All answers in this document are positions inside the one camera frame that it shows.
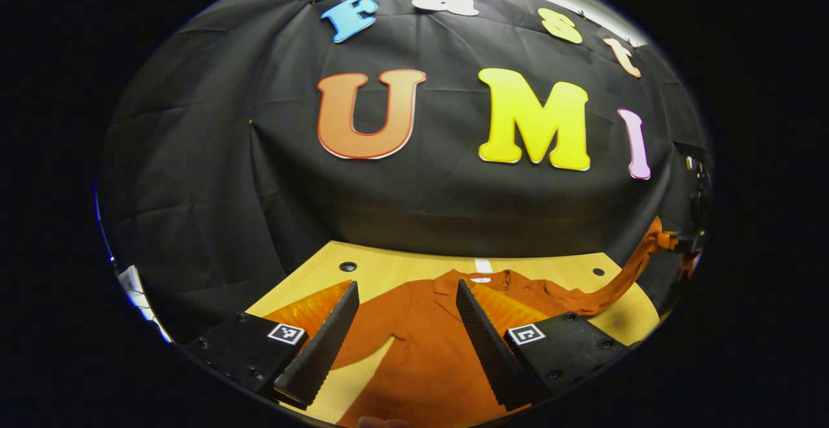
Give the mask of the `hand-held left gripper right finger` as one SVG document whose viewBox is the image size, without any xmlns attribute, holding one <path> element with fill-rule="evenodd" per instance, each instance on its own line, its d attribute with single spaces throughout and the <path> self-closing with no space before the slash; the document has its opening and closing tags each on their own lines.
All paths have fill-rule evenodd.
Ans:
<svg viewBox="0 0 829 428">
<path fill-rule="evenodd" d="M 530 318 L 505 299 L 458 282 L 460 318 L 498 404 L 508 411 L 559 398 L 633 350 L 576 313 Z"/>
</svg>

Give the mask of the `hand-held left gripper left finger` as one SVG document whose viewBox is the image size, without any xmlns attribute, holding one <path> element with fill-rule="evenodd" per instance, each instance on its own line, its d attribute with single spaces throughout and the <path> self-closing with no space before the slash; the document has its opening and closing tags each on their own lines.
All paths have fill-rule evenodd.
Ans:
<svg viewBox="0 0 829 428">
<path fill-rule="evenodd" d="M 345 280 L 264 318 L 236 313 L 181 348 L 246 392 L 306 409 L 328 377 L 359 306 L 358 283 Z"/>
</svg>

